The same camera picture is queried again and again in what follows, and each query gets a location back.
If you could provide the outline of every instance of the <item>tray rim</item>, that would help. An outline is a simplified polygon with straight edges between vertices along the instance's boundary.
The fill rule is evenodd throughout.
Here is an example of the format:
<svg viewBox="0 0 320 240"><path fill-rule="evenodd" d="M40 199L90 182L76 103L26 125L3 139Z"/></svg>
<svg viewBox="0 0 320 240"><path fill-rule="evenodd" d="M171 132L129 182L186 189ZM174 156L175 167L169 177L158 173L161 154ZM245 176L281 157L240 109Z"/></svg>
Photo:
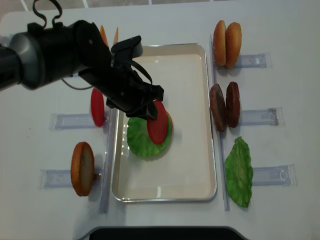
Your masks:
<svg viewBox="0 0 320 240"><path fill-rule="evenodd" d="M207 105L207 111L209 111L209 116L210 116L210 135L211 135L211 150L212 150L212 159L213 159L213 172L214 172L214 181L215 181L215 186L214 190L212 191L212 194L209 197L206 198L148 198L148 199L121 199L116 196L114 193L114 188L113 188L113 182L114 182L114 170L115 170L115 161L116 161L116 147L117 147L117 139L118 139L118 126L119 126L119 120L120 120L120 114L124 114L123 112L120 113L120 111L117 109L116 110L116 124L113 130L114 132L114 140L112 141L112 159L107 159L107 161L112 160L112 171L111 171L111 181L110 181L110 190L112 192L112 195L116 200L118 200L121 203L152 203L152 202L202 202L202 201L209 201L211 200L216 192L217 192L217 171L216 171L216 158L215 158L215 149L214 149L214 140L213 140L213 119L212 115L210 113L210 96L209 96L209 76L208 76L208 61L207 61L207 53L205 48L199 44L199 43L181 43L181 44L165 44L165 45L145 45L142 46L142 48L161 48L161 47L174 47L174 46L183 46L183 45L198 45L204 52L204 63L205 63L205 77L206 77L206 84L207 84L207 95L208 95L208 105Z"/></svg>

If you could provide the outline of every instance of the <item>black object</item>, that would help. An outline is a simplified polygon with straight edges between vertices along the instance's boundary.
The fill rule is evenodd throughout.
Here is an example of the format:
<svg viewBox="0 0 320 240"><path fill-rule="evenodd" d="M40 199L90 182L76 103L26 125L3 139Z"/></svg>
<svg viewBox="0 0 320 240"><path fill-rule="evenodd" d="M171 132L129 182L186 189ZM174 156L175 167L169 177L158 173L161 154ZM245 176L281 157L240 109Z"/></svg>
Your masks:
<svg viewBox="0 0 320 240"><path fill-rule="evenodd" d="M90 240L117 239L188 239L188 240L243 240L236 231L222 227L120 227L101 228L90 234Z"/></svg>
<svg viewBox="0 0 320 240"><path fill-rule="evenodd" d="M44 26L29 23L27 32L13 36L9 48L0 48L0 90L14 84L34 90L78 73L107 97L110 108L128 117L157 119L153 101L162 101L164 90L152 85L147 71L133 61L143 53L140 36L115 44L110 52L94 23L80 20L64 26L55 22L62 15L56 0L49 1L59 15L52 19L52 28L45 28L47 18L36 10L37 1L32 9ZM132 66L151 84L143 82Z"/></svg>

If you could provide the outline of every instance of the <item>brown patty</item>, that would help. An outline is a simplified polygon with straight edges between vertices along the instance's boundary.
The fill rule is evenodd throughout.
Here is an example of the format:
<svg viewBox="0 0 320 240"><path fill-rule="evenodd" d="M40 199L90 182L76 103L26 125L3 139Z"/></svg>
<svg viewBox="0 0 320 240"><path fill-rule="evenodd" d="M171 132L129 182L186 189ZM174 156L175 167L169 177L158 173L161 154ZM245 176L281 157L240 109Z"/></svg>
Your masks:
<svg viewBox="0 0 320 240"><path fill-rule="evenodd" d="M213 33L213 56L219 66L226 64L226 25L220 20L215 26Z"/></svg>
<svg viewBox="0 0 320 240"><path fill-rule="evenodd" d="M238 84L230 82L226 89L226 123L229 127L235 128L240 117L240 94Z"/></svg>
<svg viewBox="0 0 320 240"><path fill-rule="evenodd" d="M237 22L231 23L225 31L226 63L228 69L233 69L237 63L242 41L241 26Z"/></svg>
<svg viewBox="0 0 320 240"><path fill-rule="evenodd" d="M226 104L219 84L213 85L210 89L209 97L210 109L216 129L219 132L224 132L227 128Z"/></svg>

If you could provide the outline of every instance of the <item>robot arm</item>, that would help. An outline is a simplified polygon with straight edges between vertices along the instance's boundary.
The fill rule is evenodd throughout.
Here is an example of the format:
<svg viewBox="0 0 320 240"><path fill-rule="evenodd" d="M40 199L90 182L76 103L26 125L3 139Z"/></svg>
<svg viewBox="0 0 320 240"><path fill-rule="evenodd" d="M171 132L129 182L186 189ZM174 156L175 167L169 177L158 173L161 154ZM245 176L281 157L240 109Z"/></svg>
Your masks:
<svg viewBox="0 0 320 240"><path fill-rule="evenodd" d="M56 0L50 0L62 9ZM128 117L157 119L154 100L163 100L164 90L152 85L149 74L133 58L143 53L136 36L111 48L104 44L94 23L80 20L71 26L52 20L52 28L29 23L27 32L15 34L8 48L0 46L0 90L22 84L35 90L75 73L106 97L110 108ZM134 66L150 83L143 82Z"/></svg>

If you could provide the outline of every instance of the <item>clear plastic stand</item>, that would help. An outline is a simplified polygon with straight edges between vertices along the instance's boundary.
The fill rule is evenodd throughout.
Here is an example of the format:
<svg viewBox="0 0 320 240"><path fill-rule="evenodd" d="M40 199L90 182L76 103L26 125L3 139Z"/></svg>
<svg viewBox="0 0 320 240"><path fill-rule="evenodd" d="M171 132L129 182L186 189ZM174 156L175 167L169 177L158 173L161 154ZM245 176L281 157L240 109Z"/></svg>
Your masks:
<svg viewBox="0 0 320 240"><path fill-rule="evenodd" d="M273 167L254 167L253 186L274 186L274 185L297 185L296 168L294 164L273 166Z"/></svg>
<svg viewBox="0 0 320 240"><path fill-rule="evenodd" d="M102 169L94 169L94 186L101 184L102 172ZM72 188L70 170L42 169L40 174L40 188Z"/></svg>
<svg viewBox="0 0 320 240"><path fill-rule="evenodd" d="M256 55L239 55L234 68L272 68L270 52ZM216 69L225 69L225 67L216 66Z"/></svg>
<svg viewBox="0 0 320 240"><path fill-rule="evenodd" d="M211 74L213 78L213 84L217 83L217 76L216 76L216 65L214 61L214 51L213 51L213 38L210 35L210 67L211 67ZM216 131L217 135L217 141L218 141L218 152L219 152L219 160L220 160L220 174L221 174L221 183L222 183L222 196L223 196L223 204L224 204L224 210L229 211L230 210L230 203L229 203L229 196L227 194L227 186L226 186L226 173L225 173L225 158L223 154L223 143L221 141L221 134L219 131Z"/></svg>
<svg viewBox="0 0 320 240"><path fill-rule="evenodd" d="M244 110L241 112L239 125L283 125L282 107L273 107L265 110Z"/></svg>
<svg viewBox="0 0 320 240"><path fill-rule="evenodd" d="M114 139L117 137L117 123L119 118L119 110L116 108L110 109L108 114L108 135L107 135L107 144L106 144L106 155L104 161L104 172L103 172L103 184L101 192L101 202L100 202L100 211L101 213L106 213L109 207L109 198L110 198L110 182L112 176L112 159L114 154L114 148L116 141Z"/></svg>
<svg viewBox="0 0 320 240"><path fill-rule="evenodd" d="M108 112L104 113L105 121L108 121ZM50 130L66 130L66 129L91 129L98 128L92 116L87 114L57 114L52 113L50 118Z"/></svg>

